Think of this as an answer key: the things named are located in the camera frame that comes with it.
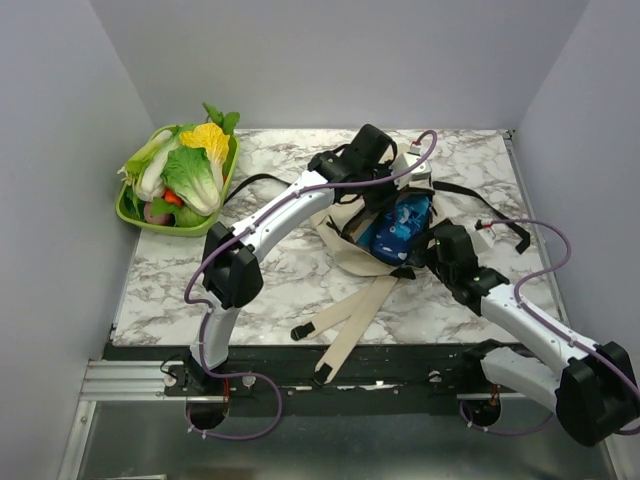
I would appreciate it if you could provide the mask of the blue pencil case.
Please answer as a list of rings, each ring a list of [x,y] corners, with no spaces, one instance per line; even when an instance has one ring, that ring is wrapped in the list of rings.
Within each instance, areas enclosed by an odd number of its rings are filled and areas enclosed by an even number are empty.
[[[412,240],[428,223],[431,201],[422,194],[410,194],[376,220],[369,242],[370,253],[389,265],[404,263]]]

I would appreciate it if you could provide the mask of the beige canvas student bag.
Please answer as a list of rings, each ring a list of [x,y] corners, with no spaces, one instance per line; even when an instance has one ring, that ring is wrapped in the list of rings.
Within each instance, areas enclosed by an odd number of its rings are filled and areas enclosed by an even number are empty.
[[[414,141],[409,146],[398,147],[398,150],[399,153],[418,150],[422,160],[428,160],[426,153],[422,152],[420,147],[420,141]],[[448,192],[475,199],[481,197],[474,190],[453,183],[436,181],[432,177],[429,181],[412,182],[399,191],[400,196],[395,204],[410,194],[429,197],[431,201],[429,218],[424,230],[444,221],[448,222],[444,216],[443,207],[435,200],[437,193]],[[327,384],[334,379],[398,280],[412,279],[420,270],[409,267],[407,260],[400,265],[389,265],[370,253],[369,242],[376,220],[390,209],[370,214],[365,211],[364,202],[360,196],[345,196],[307,220],[316,229],[341,269],[355,276],[370,277],[373,280],[370,286],[317,313],[307,323],[292,330],[293,340],[298,341],[315,337],[339,323],[345,325],[315,367],[313,380],[318,385]]]

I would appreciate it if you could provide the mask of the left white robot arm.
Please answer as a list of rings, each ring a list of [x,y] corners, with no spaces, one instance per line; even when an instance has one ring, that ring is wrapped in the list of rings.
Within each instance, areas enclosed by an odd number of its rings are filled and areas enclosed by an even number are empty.
[[[351,142],[314,155],[291,186],[254,214],[231,227],[214,224],[184,292],[187,304],[205,307],[190,348],[188,384],[201,395],[220,387],[219,367],[228,358],[239,313],[260,293],[261,263],[282,239],[345,196],[389,200],[420,165],[405,160],[389,135],[366,124]]]

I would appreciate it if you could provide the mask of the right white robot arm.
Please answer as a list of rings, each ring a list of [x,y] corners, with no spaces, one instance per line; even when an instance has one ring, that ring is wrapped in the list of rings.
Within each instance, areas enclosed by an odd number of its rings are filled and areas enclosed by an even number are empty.
[[[639,388],[630,356],[618,343],[600,344],[529,303],[520,283],[480,265],[472,235],[444,221],[420,235],[429,270],[454,299],[498,325],[530,351],[522,356],[488,340],[467,355],[460,379],[480,392],[491,384],[520,393],[553,414],[583,446],[611,435],[636,435]]]

